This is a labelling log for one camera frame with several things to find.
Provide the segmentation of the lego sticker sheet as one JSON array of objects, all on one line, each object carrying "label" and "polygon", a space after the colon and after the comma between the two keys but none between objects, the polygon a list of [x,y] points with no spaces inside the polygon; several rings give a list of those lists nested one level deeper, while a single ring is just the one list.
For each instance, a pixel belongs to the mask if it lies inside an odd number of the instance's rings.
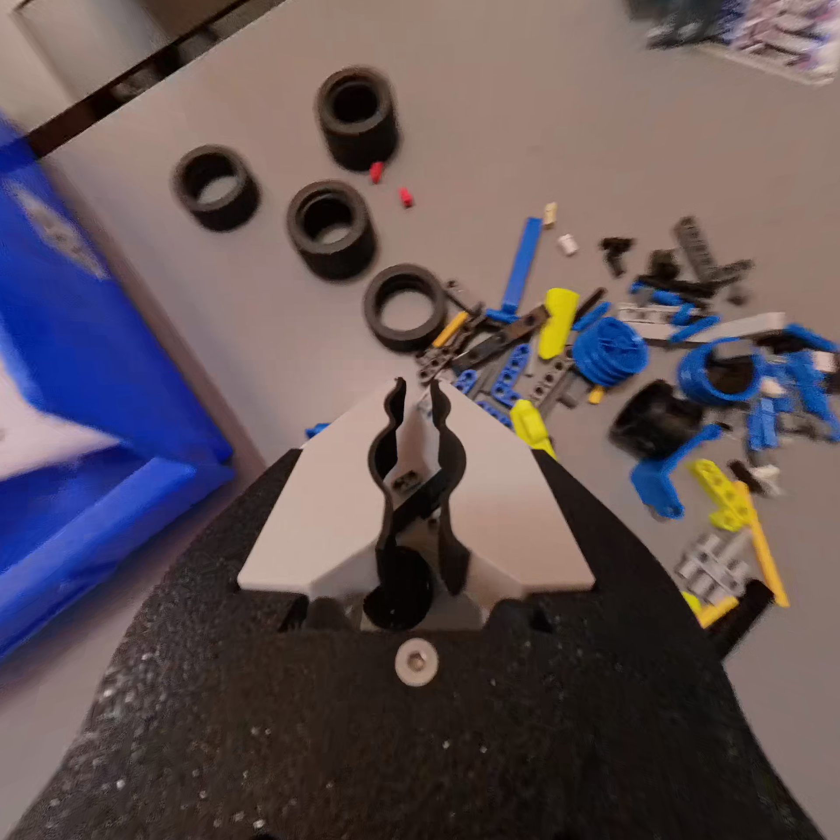
[{"label": "lego sticker sheet", "polygon": [[723,2],[717,35],[698,50],[800,83],[838,75],[838,1]]}]

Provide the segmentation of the blue plastic bin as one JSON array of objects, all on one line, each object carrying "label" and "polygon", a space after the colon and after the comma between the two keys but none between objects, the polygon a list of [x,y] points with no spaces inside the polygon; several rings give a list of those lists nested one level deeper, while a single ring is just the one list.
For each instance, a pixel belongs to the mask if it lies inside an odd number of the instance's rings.
[{"label": "blue plastic bin", "polygon": [[105,281],[44,248],[1,189],[5,326],[37,407],[120,443],[1,480],[1,656],[228,483],[233,451],[2,115],[1,175],[75,225]]}]

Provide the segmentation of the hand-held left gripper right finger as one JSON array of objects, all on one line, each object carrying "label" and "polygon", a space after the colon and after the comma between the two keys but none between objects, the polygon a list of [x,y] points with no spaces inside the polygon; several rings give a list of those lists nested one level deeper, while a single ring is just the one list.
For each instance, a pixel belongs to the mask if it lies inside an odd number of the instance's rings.
[{"label": "hand-held left gripper right finger", "polygon": [[501,601],[588,592],[595,576],[534,450],[448,383],[429,387],[437,462],[438,566],[451,595],[491,611]]}]

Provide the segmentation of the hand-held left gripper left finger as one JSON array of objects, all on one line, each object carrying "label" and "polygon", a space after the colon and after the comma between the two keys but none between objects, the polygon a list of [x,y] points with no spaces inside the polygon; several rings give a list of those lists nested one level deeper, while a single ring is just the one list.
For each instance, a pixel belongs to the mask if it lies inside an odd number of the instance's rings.
[{"label": "hand-held left gripper left finger", "polygon": [[238,573],[241,590],[348,602],[379,584],[375,543],[385,495],[368,455],[389,423],[386,398],[405,384],[396,377],[379,385],[297,451]]}]

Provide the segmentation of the white plastic parts bag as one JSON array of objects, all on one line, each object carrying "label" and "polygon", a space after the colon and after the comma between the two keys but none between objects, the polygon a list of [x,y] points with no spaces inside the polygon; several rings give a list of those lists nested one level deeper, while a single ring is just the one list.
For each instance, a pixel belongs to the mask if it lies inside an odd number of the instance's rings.
[{"label": "white plastic parts bag", "polygon": [[[81,270],[85,278],[105,281],[101,262],[82,241],[79,230],[52,206],[20,183],[2,182],[2,197],[26,218],[36,237],[59,260]],[[25,395],[23,363],[14,356],[5,326],[1,351],[1,480],[48,466],[67,464],[89,453],[119,445],[96,428],[37,408]]]}]

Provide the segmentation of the black lego wheel rim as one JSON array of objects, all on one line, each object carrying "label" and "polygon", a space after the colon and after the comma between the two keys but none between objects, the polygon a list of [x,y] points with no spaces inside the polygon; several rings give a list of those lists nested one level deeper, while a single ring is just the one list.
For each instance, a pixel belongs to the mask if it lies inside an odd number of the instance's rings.
[{"label": "black lego wheel rim", "polygon": [[434,575],[420,552],[397,546],[385,557],[384,579],[364,598],[364,615],[378,629],[408,631],[424,620],[434,594]]},{"label": "black lego wheel rim", "polygon": [[697,435],[704,415],[701,404],[677,395],[674,386],[657,379],[625,404],[608,437],[638,459],[664,459]]}]

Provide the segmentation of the blue lego wheel rim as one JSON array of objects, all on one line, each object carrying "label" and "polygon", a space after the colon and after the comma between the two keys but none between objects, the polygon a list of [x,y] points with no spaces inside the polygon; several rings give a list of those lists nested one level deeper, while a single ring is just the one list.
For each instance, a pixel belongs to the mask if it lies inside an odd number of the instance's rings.
[{"label": "blue lego wheel rim", "polygon": [[603,317],[579,334],[572,360],[588,382],[611,389],[647,368],[648,346],[628,323]]},{"label": "blue lego wheel rim", "polygon": [[714,339],[684,356],[677,381],[691,401],[729,407],[748,403],[759,393],[765,367],[764,355],[751,341]]}]

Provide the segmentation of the pile of lego pieces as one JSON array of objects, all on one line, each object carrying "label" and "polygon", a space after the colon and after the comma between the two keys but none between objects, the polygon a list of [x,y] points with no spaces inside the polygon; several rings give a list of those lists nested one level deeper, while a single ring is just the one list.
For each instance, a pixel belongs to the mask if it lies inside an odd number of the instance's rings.
[{"label": "pile of lego pieces", "polygon": [[[740,412],[745,433],[745,457],[749,466],[732,463],[733,474],[743,485],[752,482],[762,492],[774,488],[775,464],[771,453],[783,434],[810,434],[838,444],[838,414],[830,394],[838,392],[838,368],[828,372],[820,360],[838,358],[838,344],[785,322],[772,313],[760,317],[723,322],[711,305],[722,291],[733,305],[744,301],[742,283],[753,267],[751,260],[719,265],[693,216],[682,217],[674,237],[693,278],[681,276],[683,266],[672,249],[651,252],[647,271],[629,288],[633,302],[612,307],[606,290],[595,290],[584,301],[565,288],[551,288],[533,310],[518,308],[536,255],[541,232],[555,219],[556,205],[545,207],[543,218],[527,218],[510,276],[497,308],[489,308],[458,280],[440,282],[448,299],[443,330],[425,350],[417,354],[422,363],[419,380],[429,383],[441,371],[455,373],[454,388],[476,396],[476,384],[489,364],[501,361],[497,378],[487,380],[485,399],[478,406],[513,430],[532,448],[553,455],[543,414],[556,400],[576,406],[586,396],[595,398],[631,381],[605,389],[587,381],[574,367],[572,347],[579,334],[603,317],[628,323],[645,340],[650,362],[650,345],[686,349],[670,383],[678,396],[677,369],[684,356],[704,343],[736,338],[751,341],[764,355],[766,367],[759,393],[746,403],[705,408],[700,431],[688,443],[666,458],[637,460],[631,481],[645,506],[656,516],[676,520],[684,508],[673,488],[670,474],[679,461],[699,445],[719,439],[727,428],[724,421],[712,422],[709,412],[725,417]],[[428,302],[409,293],[393,299],[383,312],[385,324],[394,329],[411,329],[429,314]]]}]

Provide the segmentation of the blue black lego car model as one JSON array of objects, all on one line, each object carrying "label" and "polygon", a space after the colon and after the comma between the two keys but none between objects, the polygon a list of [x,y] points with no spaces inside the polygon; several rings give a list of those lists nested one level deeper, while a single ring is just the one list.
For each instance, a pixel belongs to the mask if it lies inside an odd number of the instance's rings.
[{"label": "blue black lego car model", "polygon": [[737,36],[747,1],[649,2],[648,49],[711,42],[729,45]]}]

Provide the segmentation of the black rubber lego tire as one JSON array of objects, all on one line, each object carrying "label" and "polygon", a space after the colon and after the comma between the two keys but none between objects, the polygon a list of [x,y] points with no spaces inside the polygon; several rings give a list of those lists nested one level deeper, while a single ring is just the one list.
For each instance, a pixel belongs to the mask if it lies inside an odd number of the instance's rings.
[{"label": "black rubber lego tire", "polygon": [[373,68],[334,72],[321,84],[314,111],[332,158],[346,170],[364,172],[387,162],[399,144],[395,95]]},{"label": "black rubber lego tire", "polygon": [[[227,190],[216,198],[202,199],[216,182]],[[226,233],[247,224],[261,205],[261,191],[245,159],[223,145],[205,144],[186,152],[171,174],[177,202],[205,229]]]},{"label": "black rubber lego tire", "polygon": [[[411,329],[394,329],[385,324],[383,312],[389,303],[405,294],[424,298],[430,307],[428,317]],[[381,270],[365,290],[364,320],[379,343],[396,353],[425,350],[443,330],[448,299],[436,276],[422,266],[401,263]]]},{"label": "black rubber lego tire", "polygon": [[351,185],[337,180],[312,182],[292,197],[287,233],[310,271],[325,280],[357,277],[377,250],[367,203]]}]

